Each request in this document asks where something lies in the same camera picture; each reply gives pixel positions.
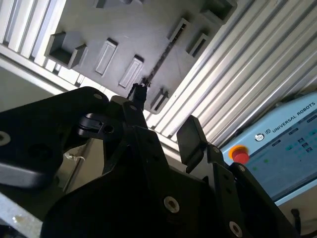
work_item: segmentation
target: silver screw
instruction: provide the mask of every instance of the silver screw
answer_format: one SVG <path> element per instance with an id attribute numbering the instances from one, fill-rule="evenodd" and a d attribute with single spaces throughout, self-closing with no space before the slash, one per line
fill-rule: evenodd
<path id="1" fill-rule="evenodd" d="M 216 152 L 216 153 L 219 153 L 219 152 L 220 152 L 220 150 L 219 150 L 217 147 L 215 147 L 215 146 L 214 146 L 212 149 L 213 149 L 213 151 Z"/>
<path id="2" fill-rule="evenodd" d="M 232 231 L 232 233 L 235 234 L 236 237 L 241 238 L 243 233 L 241 228 L 238 226 L 238 224 L 236 224 L 235 222 L 229 222 L 229 227 L 230 230 Z"/>
<path id="3" fill-rule="evenodd" d="M 242 165 L 238 165 L 239 170 L 241 170 L 242 172 L 245 172 L 246 169 L 242 166 Z"/>
<path id="4" fill-rule="evenodd" d="M 94 97 L 97 98 L 97 99 L 102 99 L 102 98 L 103 98 L 103 97 L 102 97 L 100 94 L 98 94 L 98 93 L 95 93 L 95 94 L 94 94 Z"/>
<path id="5" fill-rule="evenodd" d="M 11 137 L 8 133 L 0 131 L 0 146 L 4 146 L 11 141 Z"/>
<path id="6" fill-rule="evenodd" d="M 166 198 L 164 198 L 164 206 L 171 213 L 179 212 L 179 204 L 173 197 L 167 196 Z"/>
<path id="7" fill-rule="evenodd" d="M 133 105 L 130 105 L 130 108 L 135 110 L 135 111 L 137 110 L 137 108 L 135 106 L 133 106 Z"/>

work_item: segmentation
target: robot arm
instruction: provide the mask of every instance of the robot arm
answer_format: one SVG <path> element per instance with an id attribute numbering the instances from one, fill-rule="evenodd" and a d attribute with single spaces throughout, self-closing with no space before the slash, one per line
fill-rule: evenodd
<path id="1" fill-rule="evenodd" d="M 62 197 L 41 237 L 299 237 L 246 167 L 225 164 L 195 117 L 177 134 L 187 171 L 171 168 L 147 128 L 144 97 L 132 98 L 109 102 L 84 87 L 0 113 L 5 185 L 46 187 L 64 152 L 104 142 L 103 175 Z"/>

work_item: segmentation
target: screw hole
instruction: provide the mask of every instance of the screw hole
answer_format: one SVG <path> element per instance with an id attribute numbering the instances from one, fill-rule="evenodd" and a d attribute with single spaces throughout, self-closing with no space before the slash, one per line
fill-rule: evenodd
<path id="1" fill-rule="evenodd" d="M 98 93 L 95 93 L 95 94 L 94 94 L 94 97 L 97 98 L 97 99 L 102 99 L 102 98 L 103 98 L 103 97 L 102 97 L 100 94 L 98 94 Z"/>
<path id="2" fill-rule="evenodd" d="M 173 201 L 169 201 L 168 202 L 169 206 L 171 206 L 172 208 L 176 208 L 176 204 Z"/>
<path id="3" fill-rule="evenodd" d="M 239 229 L 237 228 L 237 226 L 236 226 L 236 225 L 233 225 L 232 227 L 233 227 L 233 229 L 234 229 L 234 231 L 235 231 L 236 233 L 238 233 L 238 232 L 239 232 Z"/>
<path id="4" fill-rule="evenodd" d="M 104 127 L 104 133 L 106 133 L 106 134 L 111 134 L 111 133 L 113 133 L 113 132 L 114 132 L 114 128 L 113 128 L 112 125 L 106 125 L 106 126 Z"/>

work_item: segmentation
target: gray wall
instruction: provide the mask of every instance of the gray wall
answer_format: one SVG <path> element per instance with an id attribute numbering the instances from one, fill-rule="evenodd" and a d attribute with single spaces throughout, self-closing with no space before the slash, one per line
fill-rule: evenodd
<path id="1" fill-rule="evenodd" d="M 44 89 L 0 67 L 0 112 L 51 96 Z"/>

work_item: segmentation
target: red emergency stop button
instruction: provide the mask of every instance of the red emergency stop button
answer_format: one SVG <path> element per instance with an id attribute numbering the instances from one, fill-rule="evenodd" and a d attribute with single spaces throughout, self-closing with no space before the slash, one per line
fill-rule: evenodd
<path id="1" fill-rule="evenodd" d="M 229 157 L 237 163 L 246 164 L 250 157 L 248 149 L 243 145 L 236 145 L 229 150 Z"/>

